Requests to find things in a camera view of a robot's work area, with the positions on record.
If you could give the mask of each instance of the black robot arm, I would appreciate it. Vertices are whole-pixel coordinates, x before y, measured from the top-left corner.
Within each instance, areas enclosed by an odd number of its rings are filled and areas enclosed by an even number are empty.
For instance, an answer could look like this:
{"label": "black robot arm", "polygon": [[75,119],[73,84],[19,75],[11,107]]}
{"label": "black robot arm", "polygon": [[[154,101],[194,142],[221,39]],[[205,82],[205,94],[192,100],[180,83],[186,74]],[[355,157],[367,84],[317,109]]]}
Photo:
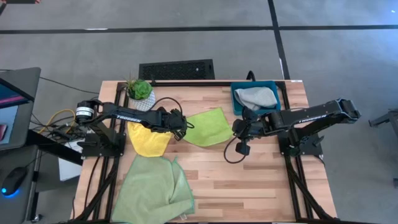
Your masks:
{"label": "black robot arm", "polygon": [[117,133],[102,123],[109,118],[140,123],[152,132],[171,132],[178,141],[185,136],[188,128],[185,116],[177,109],[167,112],[160,107],[157,110],[139,111],[99,100],[82,101],[77,104],[76,122],[95,132],[87,134],[85,141],[78,143],[83,148],[83,157],[123,155],[126,137],[124,133]]}
{"label": "black robot arm", "polygon": [[[248,155],[250,147],[247,142],[254,138],[273,136],[288,132],[290,148],[300,151],[309,136],[338,123],[351,124],[361,116],[351,100],[332,100],[325,104],[302,108],[299,110],[283,110],[262,115],[260,118],[248,108],[243,109],[243,120],[233,123],[234,135],[241,143],[236,145],[236,152]],[[295,128],[295,124],[310,124]]]}
{"label": "black robot arm", "polygon": [[177,109],[167,112],[163,107],[157,110],[139,111],[117,106],[114,103],[102,103],[99,100],[88,100],[78,103],[76,121],[78,124],[94,127],[108,118],[116,118],[142,124],[152,132],[172,132],[176,140],[181,140],[187,130],[187,120]]}

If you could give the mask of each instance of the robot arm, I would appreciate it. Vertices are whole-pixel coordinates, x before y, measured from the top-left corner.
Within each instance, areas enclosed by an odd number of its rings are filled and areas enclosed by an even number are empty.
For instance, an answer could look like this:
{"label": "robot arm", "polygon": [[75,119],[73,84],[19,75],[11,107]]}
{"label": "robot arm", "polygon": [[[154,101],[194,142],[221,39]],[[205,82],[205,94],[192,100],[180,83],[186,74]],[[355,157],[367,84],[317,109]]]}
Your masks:
{"label": "robot arm", "polygon": [[174,133],[174,138],[178,141],[185,136],[187,130],[187,120],[177,109],[167,112],[163,107],[160,107],[157,110],[139,111],[117,106],[114,103],[102,103],[99,100],[82,101],[77,107],[77,123],[92,128],[96,133],[95,126],[108,118],[140,123],[152,132],[165,133],[170,131]]}
{"label": "robot arm", "polygon": [[[254,138],[273,136],[281,132],[288,132],[290,148],[300,150],[309,136],[328,128],[334,124],[354,123],[361,116],[350,100],[332,100],[325,104],[303,108],[301,110],[283,110],[257,115],[248,108],[243,109],[243,120],[237,119],[233,123],[234,135],[241,142],[236,145],[236,152],[248,155],[250,147],[247,142]],[[303,128],[295,128],[295,124],[312,121]]]}

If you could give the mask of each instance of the potted plant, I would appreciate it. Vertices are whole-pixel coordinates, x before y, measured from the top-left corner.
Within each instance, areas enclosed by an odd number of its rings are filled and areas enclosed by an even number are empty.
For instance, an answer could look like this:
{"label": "potted plant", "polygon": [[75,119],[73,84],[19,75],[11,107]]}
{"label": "potted plant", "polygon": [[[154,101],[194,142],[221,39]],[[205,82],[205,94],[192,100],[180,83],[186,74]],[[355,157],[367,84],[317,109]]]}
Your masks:
{"label": "potted plant", "polygon": [[127,80],[127,95],[137,110],[147,111],[155,104],[155,92],[145,80]]}

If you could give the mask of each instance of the white pot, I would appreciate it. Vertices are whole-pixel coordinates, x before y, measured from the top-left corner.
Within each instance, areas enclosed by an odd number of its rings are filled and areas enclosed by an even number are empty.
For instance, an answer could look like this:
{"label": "white pot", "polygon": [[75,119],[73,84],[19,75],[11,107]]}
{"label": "white pot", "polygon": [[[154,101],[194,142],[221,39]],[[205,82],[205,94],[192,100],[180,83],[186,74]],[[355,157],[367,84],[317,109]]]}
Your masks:
{"label": "white pot", "polygon": [[155,92],[152,90],[149,97],[142,100],[135,100],[130,98],[132,105],[139,111],[149,110],[156,102]]}

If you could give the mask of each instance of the succulent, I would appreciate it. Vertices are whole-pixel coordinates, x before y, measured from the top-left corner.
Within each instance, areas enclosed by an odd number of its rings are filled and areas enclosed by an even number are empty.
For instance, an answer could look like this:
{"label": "succulent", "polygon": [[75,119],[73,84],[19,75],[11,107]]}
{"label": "succulent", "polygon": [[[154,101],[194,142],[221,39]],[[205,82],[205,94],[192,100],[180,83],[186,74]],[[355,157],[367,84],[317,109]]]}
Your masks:
{"label": "succulent", "polygon": [[143,100],[149,97],[152,87],[145,80],[126,80],[127,94],[134,100]]}
{"label": "succulent", "polygon": [[142,100],[149,97],[152,87],[145,80],[136,80],[134,82],[134,99]]}

